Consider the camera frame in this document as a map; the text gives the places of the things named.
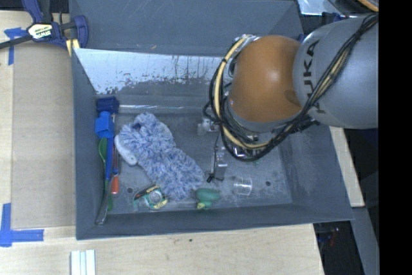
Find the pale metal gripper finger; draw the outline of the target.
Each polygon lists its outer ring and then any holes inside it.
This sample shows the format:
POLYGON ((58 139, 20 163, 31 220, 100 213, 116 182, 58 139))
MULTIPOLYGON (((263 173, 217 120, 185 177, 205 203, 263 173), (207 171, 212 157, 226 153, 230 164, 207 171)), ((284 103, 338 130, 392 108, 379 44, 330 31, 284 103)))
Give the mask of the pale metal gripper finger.
POLYGON ((225 149, 216 149, 212 156, 211 178, 224 180, 228 168, 225 149))
POLYGON ((206 135, 207 133, 216 133, 219 131, 220 125, 207 117, 203 117, 197 125, 197 134, 199 136, 206 135))

